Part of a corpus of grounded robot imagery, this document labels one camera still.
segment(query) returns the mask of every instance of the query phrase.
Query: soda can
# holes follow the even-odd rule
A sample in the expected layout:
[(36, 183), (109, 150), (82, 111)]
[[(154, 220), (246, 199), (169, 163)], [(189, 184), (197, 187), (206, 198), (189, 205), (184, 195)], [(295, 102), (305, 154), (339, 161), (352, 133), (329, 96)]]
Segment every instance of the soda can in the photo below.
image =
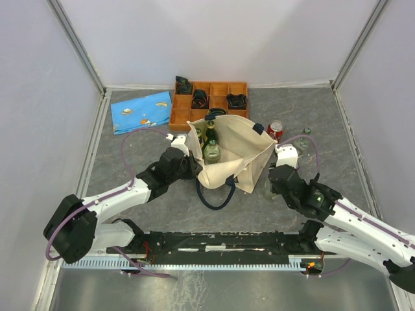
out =
[(272, 139), (280, 142), (284, 133), (284, 124), (280, 121), (272, 121), (271, 124), (268, 125), (267, 133)]

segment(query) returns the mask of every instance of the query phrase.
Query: blue package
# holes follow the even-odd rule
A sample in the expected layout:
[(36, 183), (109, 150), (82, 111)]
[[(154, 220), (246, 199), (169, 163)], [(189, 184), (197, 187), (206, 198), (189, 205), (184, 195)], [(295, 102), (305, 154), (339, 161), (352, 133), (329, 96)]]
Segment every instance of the blue package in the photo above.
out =
[(171, 99), (169, 92), (117, 102), (111, 105), (114, 134), (169, 122)]

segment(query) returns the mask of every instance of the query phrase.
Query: navy blue bag handle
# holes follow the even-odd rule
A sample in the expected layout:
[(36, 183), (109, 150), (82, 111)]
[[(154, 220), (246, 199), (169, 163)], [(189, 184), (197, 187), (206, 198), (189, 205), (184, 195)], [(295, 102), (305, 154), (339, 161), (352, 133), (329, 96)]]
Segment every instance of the navy blue bag handle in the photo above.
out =
[(196, 178), (196, 191), (197, 191), (198, 197), (200, 198), (200, 201), (202, 201), (202, 203), (207, 208), (213, 209), (214, 211), (218, 211), (220, 209), (223, 209), (225, 206), (227, 206), (227, 204), (229, 203), (229, 201), (232, 199), (233, 193), (235, 192), (235, 189), (236, 189), (235, 180), (233, 179), (233, 175), (231, 175), (228, 178), (226, 178), (225, 185), (228, 185), (228, 186), (231, 187), (231, 191), (229, 192), (228, 197), (226, 198), (225, 202), (223, 202), (221, 205), (219, 205), (219, 206), (213, 206), (213, 205), (210, 205), (208, 203), (208, 201), (206, 201), (205, 198), (203, 197), (202, 191), (200, 190), (200, 182), (199, 182), (199, 179)]

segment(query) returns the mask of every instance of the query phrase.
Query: wooden tray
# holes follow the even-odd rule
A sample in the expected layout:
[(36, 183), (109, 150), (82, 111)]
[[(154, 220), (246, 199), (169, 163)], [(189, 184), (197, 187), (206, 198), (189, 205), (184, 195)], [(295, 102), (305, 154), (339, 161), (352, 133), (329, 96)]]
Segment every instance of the wooden tray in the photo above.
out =
[[(226, 102), (227, 94), (245, 94), (248, 96), (248, 86), (246, 82), (197, 82), (190, 81), (193, 84), (193, 92), (196, 89), (203, 89), (209, 97), (210, 108), (223, 108), (229, 115), (240, 115), (249, 118), (249, 104), (246, 110), (228, 109)], [(179, 95), (177, 92), (177, 83), (174, 87), (173, 107), (170, 114), (169, 127), (172, 131), (189, 131), (190, 127), (187, 121), (197, 121), (204, 119), (208, 113), (207, 109), (192, 109), (193, 95)]]

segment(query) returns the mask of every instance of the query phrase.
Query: can top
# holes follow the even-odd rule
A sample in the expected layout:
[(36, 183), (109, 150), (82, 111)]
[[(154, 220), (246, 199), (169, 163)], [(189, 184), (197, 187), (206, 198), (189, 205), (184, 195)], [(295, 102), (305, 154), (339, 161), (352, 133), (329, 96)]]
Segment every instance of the can top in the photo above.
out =
[(284, 125), (280, 121), (272, 121), (270, 127), (275, 132), (280, 132), (284, 129)]
[(214, 127), (215, 127), (215, 123), (212, 120), (207, 122), (207, 128), (214, 128)]

